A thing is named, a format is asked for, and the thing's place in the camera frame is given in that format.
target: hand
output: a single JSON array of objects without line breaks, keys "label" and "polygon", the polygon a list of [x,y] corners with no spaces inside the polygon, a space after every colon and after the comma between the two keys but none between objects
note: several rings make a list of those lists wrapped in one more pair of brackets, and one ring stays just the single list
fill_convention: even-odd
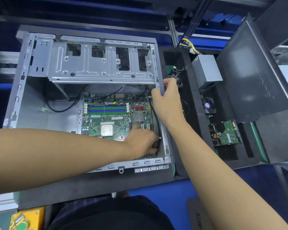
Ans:
[{"label": "hand", "polygon": [[155,88],[151,91],[153,96],[153,106],[156,114],[161,121],[170,128],[177,122],[185,121],[182,112],[180,95],[176,85],[175,78],[166,78],[163,80],[166,91],[163,96],[160,94],[160,89]]},{"label": "hand", "polygon": [[123,141],[129,149],[128,160],[139,159],[147,154],[155,154],[157,149],[153,148],[153,146],[157,140],[158,136],[154,131],[143,130],[138,124],[133,124],[132,130]]}]

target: label sticker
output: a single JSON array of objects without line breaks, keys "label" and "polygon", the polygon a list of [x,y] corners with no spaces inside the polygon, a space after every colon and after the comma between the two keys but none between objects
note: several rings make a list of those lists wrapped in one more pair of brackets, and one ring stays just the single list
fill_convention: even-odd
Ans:
[{"label": "label sticker", "polygon": [[227,135],[228,141],[229,141],[230,143],[232,143],[232,140],[231,140],[231,138],[230,138],[230,135],[229,135],[229,134],[226,134],[226,135]]},{"label": "label sticker", "polygon": [[123,117],[112,117],[112,120],[123,119]]}]

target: person's right hand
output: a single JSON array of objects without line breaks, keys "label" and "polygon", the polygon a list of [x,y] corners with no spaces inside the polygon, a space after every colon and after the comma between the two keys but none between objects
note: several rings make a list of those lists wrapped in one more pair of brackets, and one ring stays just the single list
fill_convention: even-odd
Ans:
[{"label": "person's right hand", "polygon": [[153,96],[153,106],[156,114],[161,121],[169,128],[172,124],[185,121],[182,112],[180,95],[176,85],[175,78],[166,78],[163,80],[166,91],[163,96],[160,94],[160,89],[154,88],[151,91]]}]

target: person's left hand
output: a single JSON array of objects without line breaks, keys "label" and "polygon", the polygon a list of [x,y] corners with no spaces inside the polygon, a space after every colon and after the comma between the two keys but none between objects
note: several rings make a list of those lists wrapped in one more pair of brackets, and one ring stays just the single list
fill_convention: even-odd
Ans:
[{"label": "person's left hand", "polygon": [[143,130],[138,124],[133,124],[132,130],[123,141],[128,148],[128,160],[139,159],[147,154],[155,154],[157,149],[153,148],[153,145],[157,140],[158,136],[154,131]]}]

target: yellow box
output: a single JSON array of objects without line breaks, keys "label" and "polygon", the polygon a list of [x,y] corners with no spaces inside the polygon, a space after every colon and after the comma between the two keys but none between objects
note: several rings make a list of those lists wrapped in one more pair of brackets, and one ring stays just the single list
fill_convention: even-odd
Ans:
[{"label": "yellow box", "polygon": [[11,217],[9,230],[40,230],[45,207],[21,210]]}]

